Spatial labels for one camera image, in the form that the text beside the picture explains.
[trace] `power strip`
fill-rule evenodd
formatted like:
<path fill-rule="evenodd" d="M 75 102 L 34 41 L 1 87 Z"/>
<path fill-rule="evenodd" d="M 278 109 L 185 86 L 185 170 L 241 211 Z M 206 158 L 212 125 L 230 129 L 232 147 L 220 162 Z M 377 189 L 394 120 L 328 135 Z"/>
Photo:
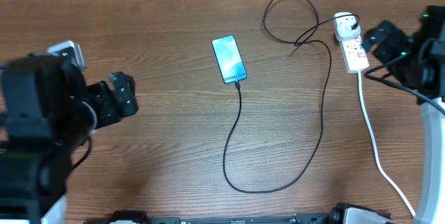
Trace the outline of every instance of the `power strip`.
<path fill-rule="evenodd" d="M 340 12 L 336 13 L 335 17 L 347 15 L 350 13 Z M 351 40 L 341 40 L 339 29 L 342 26 L 352 26 L 355 24 L 354 16 L 341 17 L 334 20 L 335 35 L 340 43 L 341 54 L 345 61 L 346 71 L 349 74 L 355 74 L 369 67 L 368 57 L 362 47 L 362 38 L 360 37 L 360 27 L 357 28 L 358 36 Z"/>

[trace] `white power cord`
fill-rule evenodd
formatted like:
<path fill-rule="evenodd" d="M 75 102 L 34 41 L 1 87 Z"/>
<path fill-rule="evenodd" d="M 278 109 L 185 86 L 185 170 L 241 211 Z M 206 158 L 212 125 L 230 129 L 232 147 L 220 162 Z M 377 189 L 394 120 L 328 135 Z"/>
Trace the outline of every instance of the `white power cord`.
<path fill-rule="evenodd" d="M 383 175 L 383 177 L 394 187 L 394 189 L 397 191 L 397 193 L 401 196 L 401 198 L 403 199 L 403 202 L 405 202 L 406 206 L 408 207 L 408 209 L 410 210 L 412 216 L 414 217 L 416 215 L 416 212 L 414 211 L 414 209 L 411 207 L 410 202 L 408 201 L 408 199 L 405 197 L 405 195 L 402 193 L 401 189 L 396 185 L 396 183 L 394 183 L 392 181 L 391 178 L 389 178 L 389 176 L 383 171 L 382 166 L 380 165 L 380 160 L 378 158 L 378 150 L 377 150 L 377 144 L 375 143 L 375 137 L 374 137 L 374 132 L 373 129 L 371 127 L 371 123 L 369 122 L 369 118 L 368 118 L 368 113 L 366 112 L 366 107 L 364 105 L 364 100 L 363 100 L 363 89 L 362 89 L 362 73 L 360 71 L 358 71 L 357 73 L 358 75 L 358 84 L 359 84 L 359 100 L 360 100 L 360 106 L 362 107 L 362 111 L 363 111 L 363 116 L 364 116 L 364 120 L 366 122 L 366 126 L 368 127 L 369 130 L 369 135 L 371 136 L 371 141 L 373 143 L 373 149 L 374 149 L 374 157 L 375 157 L 375 162 L 377 163 L 377 167 L 378 170 L 380 171 L 380 173 Z"/>

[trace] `illuminated phone screen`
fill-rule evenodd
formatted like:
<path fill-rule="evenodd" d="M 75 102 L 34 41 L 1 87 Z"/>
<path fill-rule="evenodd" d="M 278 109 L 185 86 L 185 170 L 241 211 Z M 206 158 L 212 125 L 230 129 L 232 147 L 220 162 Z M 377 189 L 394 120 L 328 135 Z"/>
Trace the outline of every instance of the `illuminated phone screen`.
<path fill-rule="evenodd" d="M 224 83 L 229 84 L 248 77 L 233 35 L 212 40 L 211 44 L 213 45 Z"/>

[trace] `blue screen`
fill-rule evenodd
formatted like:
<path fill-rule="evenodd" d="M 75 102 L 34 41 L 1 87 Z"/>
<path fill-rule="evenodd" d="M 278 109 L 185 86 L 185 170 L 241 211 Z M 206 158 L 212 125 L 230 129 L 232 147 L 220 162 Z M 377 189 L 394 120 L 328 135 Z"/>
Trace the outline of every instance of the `blue screen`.
<path fill-rule="evenodd" d="M 211 44 L 225 83 L 240 81 L 248 77 L 234 36 L 229 35 L 213 40 Z"/>

